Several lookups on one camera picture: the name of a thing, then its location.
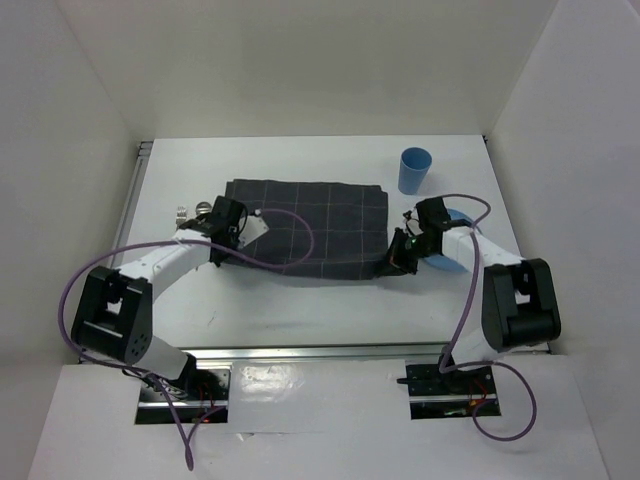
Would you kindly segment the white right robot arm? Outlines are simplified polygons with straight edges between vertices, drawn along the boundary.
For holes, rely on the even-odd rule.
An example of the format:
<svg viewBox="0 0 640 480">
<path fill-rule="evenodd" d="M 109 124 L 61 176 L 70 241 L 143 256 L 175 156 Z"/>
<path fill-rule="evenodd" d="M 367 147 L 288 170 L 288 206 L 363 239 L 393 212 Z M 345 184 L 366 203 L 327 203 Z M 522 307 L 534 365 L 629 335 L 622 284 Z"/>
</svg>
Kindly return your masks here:
<svg viewBox="0 0 640 480">
<path fill-rule="evenodd" d="M 471 273 L 460 320 L 436 369 L 440 387 L 457 392 L 469 383 L 471 369 L 492 365 L 513 349 L 557 339 L 561 319 L 549 264 L 511 253 L 479 232 L 491 212 L 487 201 L 461 194 L 485 212 L 475 220 L 454 219 L 445 205 L 450 197 L 427 198 L 404 213 L 404 226 L 394 231 L 374 272 L 415 275 L 421 260 L 441 256 Z"/>
</svg>

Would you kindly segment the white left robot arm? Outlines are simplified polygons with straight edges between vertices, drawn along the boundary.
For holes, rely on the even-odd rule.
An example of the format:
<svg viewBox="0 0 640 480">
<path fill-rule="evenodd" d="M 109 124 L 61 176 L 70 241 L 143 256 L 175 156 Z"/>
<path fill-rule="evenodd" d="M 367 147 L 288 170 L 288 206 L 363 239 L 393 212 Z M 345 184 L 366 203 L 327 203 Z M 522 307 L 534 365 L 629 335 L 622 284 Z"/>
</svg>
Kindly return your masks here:
<svg viewBox="0 0 640 480">
<path fill-rule="evenodd" d="M 97 266 L 88 273 L 71 327 L 71 340 L 86 350 L 155 376 L 176 399 L 198 394 L 215 377 L 196 359 L 153 335 L 153 304 L 190 271 L 219 266 L 240 245 L 247 207 L 216 198 L 212 210 L 183 223 L 166 245 L 116 269 Z"/>
</svg>

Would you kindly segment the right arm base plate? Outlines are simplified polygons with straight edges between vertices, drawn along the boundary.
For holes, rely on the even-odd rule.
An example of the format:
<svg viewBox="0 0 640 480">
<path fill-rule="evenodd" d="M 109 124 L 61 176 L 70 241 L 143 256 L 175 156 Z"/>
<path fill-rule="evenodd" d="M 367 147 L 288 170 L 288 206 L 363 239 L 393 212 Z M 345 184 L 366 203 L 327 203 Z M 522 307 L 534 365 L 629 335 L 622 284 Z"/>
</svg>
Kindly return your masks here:
<svg viewBox="0 0 640 480">
<path fill-rule="evenodd" d="M 435 364 L 408 364 L 396 383 L 406 388 L 412 420 L 501 415 L 490 367 L 441 374 Z"/>
</svg>

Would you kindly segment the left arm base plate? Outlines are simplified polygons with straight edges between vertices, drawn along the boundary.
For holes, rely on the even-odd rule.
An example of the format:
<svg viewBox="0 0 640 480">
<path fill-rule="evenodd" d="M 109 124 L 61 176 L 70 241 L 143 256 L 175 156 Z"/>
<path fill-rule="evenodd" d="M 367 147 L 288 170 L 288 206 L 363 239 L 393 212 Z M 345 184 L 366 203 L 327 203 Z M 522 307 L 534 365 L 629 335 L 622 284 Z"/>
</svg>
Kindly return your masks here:
<svg viewBox="0 0 640 480">
<path fill-rule="evenodd" d="M 225 424 L 229 415 L 229 395 L 231 367 L 216 366 L 209 370 L 191 393 L 179 393 L 165 385 L 173 401 L 179 420 L 194 424 L 198 419 L 211 413 L 203 420 L 209 424 Z M 149 380 L 144 380 L 140 388 L 135 416 L 136 425 L 168 425 L 173 423 L 169 405 L 164 395 Z"/>
</svg>

